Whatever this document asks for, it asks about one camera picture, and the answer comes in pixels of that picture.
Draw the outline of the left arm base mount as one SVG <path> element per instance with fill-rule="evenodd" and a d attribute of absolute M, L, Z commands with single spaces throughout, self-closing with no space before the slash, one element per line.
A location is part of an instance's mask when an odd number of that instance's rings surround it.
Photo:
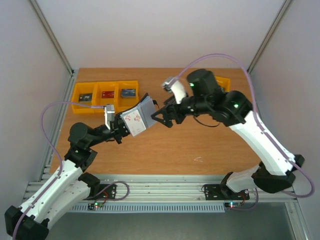
<path fill-rule="evenodd" d="M 83 173 L 78 180 L 84 182 L 90 188 L 89 195 L 85 200 L 104 199 L 106 196 L 109 200 L 115 199 L 117 190 L 116 183 L 103 184 L 99 178 L 88 172 Z"/>

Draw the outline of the card holder with clear sleeves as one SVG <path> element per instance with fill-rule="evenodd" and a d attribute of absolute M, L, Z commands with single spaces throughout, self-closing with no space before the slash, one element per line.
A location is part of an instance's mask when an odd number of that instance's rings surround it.
<path fill-rule="evenodd" d="M 148 95 L 148 93 L 146 93 L 143 96 L 143 98 L 135 106 L 133 106 L 132 108 L 129 108 L 128 110 L 133 109 L 135 107 L 141 108 L 142 114 L 144 116 L 144 123 L 145 123 L 147 129 L 152 127 L 156 123 L 156 121 L 152 119 L 151 115 L 153 113 L 155 113 L 157 110 L 155 108 L 154 101 Z"/>

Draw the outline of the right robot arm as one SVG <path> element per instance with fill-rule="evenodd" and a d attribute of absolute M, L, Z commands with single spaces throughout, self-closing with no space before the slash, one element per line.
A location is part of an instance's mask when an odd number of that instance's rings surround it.
<path fill-rule="evenodd" d="M 187 116 L 209 115 L 237 133 L 260 158 L 260 163 L 250 169 L 229 172 L 220 183 L 221 194 L 232 198 L 242 190 L 254 188 L 274 194 L 292 187 L 297 169 L 292 164 L 301 167 L 305 159 L 287 151 L 274 138 L 247 97 L 237 90 L 223 91 L 214 73 L 206 69 L 191 72 L 187 81 L 192 96 L 188 96 L 179 81 L 172 87 L 166 82 L 163 84 L 173 96 L 152 114 L 152 119 L 171 128 L 173 123 L 181 124 Z"/>

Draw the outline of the white card with red pattern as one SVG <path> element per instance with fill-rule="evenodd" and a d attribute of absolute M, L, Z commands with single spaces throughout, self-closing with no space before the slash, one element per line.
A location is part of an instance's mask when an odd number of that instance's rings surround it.
<path fill-rule="evenodd" d="M 147 129 L 145 118 L 140 107 L 134 107 L 120 114 L 129 133 L 135 137 Z"/>

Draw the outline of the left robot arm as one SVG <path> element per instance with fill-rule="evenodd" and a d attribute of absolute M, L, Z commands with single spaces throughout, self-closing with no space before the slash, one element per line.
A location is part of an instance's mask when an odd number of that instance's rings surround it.
<path fill-rule="evenodd" d="M 121 144 L 129 130 L 124 121 L 116 118 L 96 128 L 78 122 L 70 131 L 70 148 L 60 160 L 56 171 L 19 207 L 10 206 L 5 214 L 6 232 L 14 240 L 44 240 L 50 229 L 68 210 L 81 200 L 115 200 L 106 189 L 118 182 L 101 186 L 99 178 L 87 172 L 97 152 L 93 146 L 116 141 Z"/>

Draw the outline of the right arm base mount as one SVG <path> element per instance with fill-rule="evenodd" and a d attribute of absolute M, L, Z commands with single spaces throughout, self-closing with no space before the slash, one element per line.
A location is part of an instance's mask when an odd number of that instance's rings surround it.
<path fill-rule="evenodd" d="M 201 187 L 201 191 L 204 193 L 207 201 L 235 201 L 235 200 L 249 200 L 249 193 L 245 193 L 245 190 L 240 192 L 233 192 L 227 187 L 227 179 L 231 176 L 232 172 L 229 172 L 219 184 L 204 184 Z"/>

